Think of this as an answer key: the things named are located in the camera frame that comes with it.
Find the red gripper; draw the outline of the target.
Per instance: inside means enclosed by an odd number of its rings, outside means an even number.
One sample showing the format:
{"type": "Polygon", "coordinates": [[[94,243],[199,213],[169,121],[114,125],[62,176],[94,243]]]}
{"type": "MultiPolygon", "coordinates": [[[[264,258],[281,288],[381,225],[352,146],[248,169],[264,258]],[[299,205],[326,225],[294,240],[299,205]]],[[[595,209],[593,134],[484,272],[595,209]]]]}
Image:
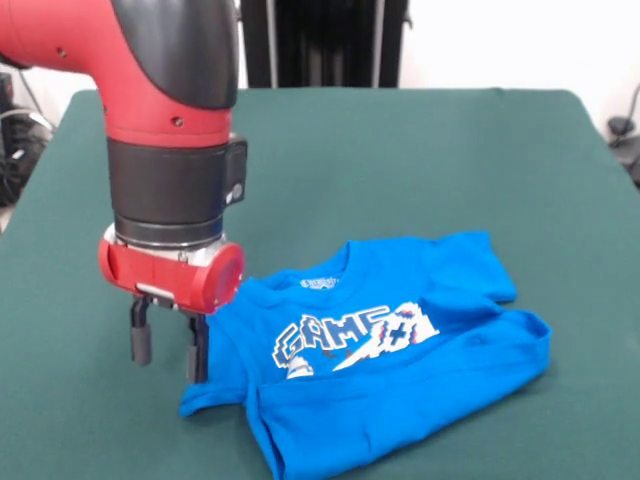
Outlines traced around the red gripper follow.
{"type": "MultiPolygon", "coordinates": [[[[99,244],[98,261],[112,285],[192,311],[185,313],[191,332],[188,379],[194,384],[205,383],[209,326],[204,314],[230,302],[237,292],[245,266],[242,247],[221,238],[201,248],[149,250],[123,243],[117,239],[115,227],[109,226],[99,244]]],[[[142,367],[152,361],[148,307],[146,297],[135,297],[129,314],[131,357],[142,367]]]]}

